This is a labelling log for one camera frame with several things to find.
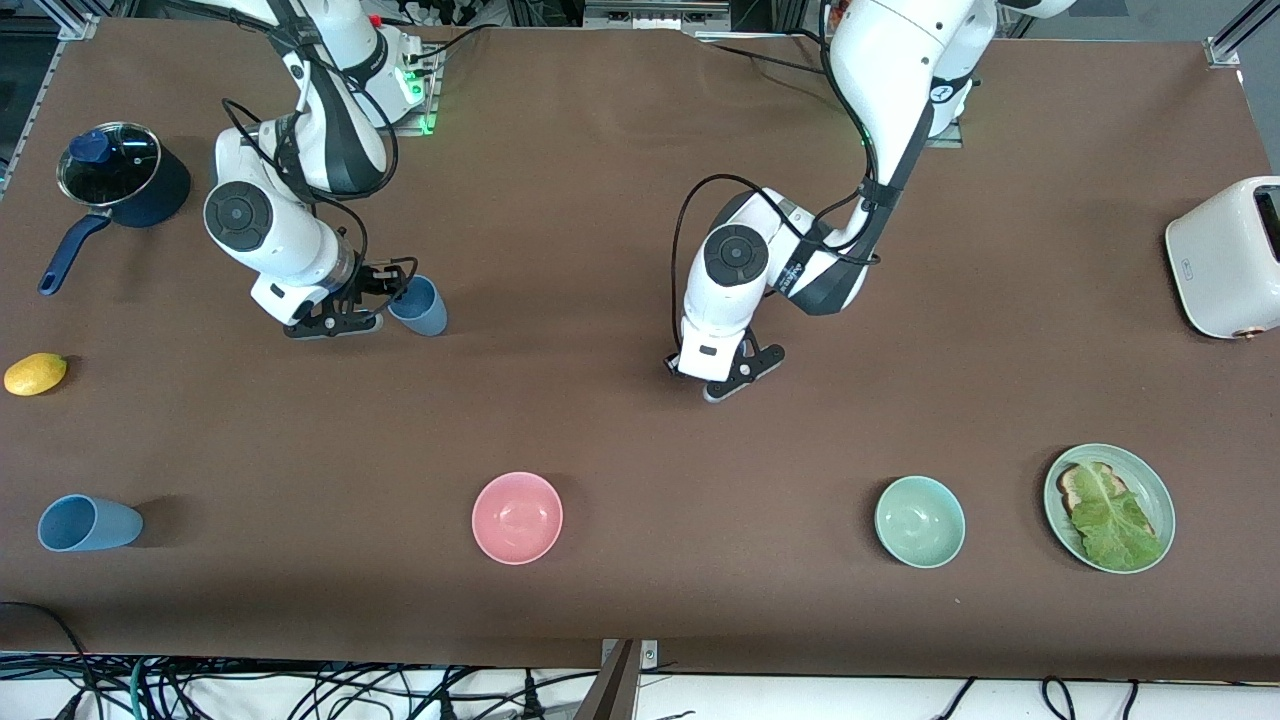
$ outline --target black circular joint cap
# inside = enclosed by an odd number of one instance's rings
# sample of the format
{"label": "black circular joint cap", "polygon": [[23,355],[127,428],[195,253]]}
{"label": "black circular joint cap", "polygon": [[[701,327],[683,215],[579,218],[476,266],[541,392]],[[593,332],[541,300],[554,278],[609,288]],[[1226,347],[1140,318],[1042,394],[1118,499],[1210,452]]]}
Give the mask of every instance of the black circular joint cap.
{"label": "black circular joint cap", "polygon": [[707,238],[707,274],[721,287],[746,284],[769,264],[769,246],[746,225],[723,225]]}
{"label": "black circular joint cap", "polygon": [[214,240],[232,250],[257,250],[271,231],[271,201],[243,181],[220,184],[205,201],[205,224]]}

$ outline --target saucepan handle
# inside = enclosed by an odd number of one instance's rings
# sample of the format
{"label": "saucepan handle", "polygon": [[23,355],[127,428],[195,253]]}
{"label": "saucepan handle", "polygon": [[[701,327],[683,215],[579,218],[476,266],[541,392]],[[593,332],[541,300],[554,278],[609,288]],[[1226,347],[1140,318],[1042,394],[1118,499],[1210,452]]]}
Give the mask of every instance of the saucepan handle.
{"label": "saucepan handle", "polygon": [[67,231],[61,245],[54,251],[54,259],[49,261],[49,269],[40,278],[40,287],[37,288],[40,295],[52,295],[63,287],[63,281],[67,279],[67,273],[72,269],[72,263],[76,261],[76,255],[79,254],[81,246],[84,245],[84,238],[109,224],[111,224],[110,217],[90,213],[77,220],[72,225],[72,229]]}

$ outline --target green cable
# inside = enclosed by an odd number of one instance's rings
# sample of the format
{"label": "green cable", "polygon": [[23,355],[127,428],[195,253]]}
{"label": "green cable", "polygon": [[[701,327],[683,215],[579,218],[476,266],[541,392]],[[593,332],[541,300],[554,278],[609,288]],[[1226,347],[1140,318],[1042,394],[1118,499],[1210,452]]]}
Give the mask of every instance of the green cable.
{"label": "green cable", "polygon": [[138,706],[138,680],[142,679],[142,659],[133,664],[129,673],[129,707],[133,710],[133,720],[142,720],[142,708]]}

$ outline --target yellow lemon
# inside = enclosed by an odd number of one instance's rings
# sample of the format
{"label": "yellow lemon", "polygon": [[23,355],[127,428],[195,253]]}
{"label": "yellow lemon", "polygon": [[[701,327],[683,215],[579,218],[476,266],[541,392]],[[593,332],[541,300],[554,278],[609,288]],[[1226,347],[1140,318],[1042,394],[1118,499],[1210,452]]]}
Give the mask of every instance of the yellow lemon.
{"label": "yellow lemon", "polygon": [[18,360],[4,372],[4,388],[14,395],[40,395],[63,382],[65,375],[65,357],[37,352]]}

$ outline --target bread slice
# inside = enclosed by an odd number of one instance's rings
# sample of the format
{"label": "bread slice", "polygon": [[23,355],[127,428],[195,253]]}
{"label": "bread slice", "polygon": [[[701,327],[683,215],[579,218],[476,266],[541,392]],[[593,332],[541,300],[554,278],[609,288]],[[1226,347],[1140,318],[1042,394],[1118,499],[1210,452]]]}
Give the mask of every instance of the bread slice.
{"label": "bread slice", "polygon": [[[1116,475],[1115,468],[1105,462],[1098,462],[1102,468],[1102,477],[1111,483],[1111,497],[1116,497],[1121,493],[1129,492],[1129,486],[1124,484],[1120,475]],[[1062,503],[1066,506],[1066,512],[1070,515],[1075,506],[1080,503],[1080,493],[1075,491],[1075,475],[1080,471],[1079,465],[1071,465],[1071,468],[1062,473],[1062,477],[1057,480],[1057,489],[1062,492]],[[1156,534],[1156,529],[1151,527],[1151,521],[1147,523],[1147,532]]]}

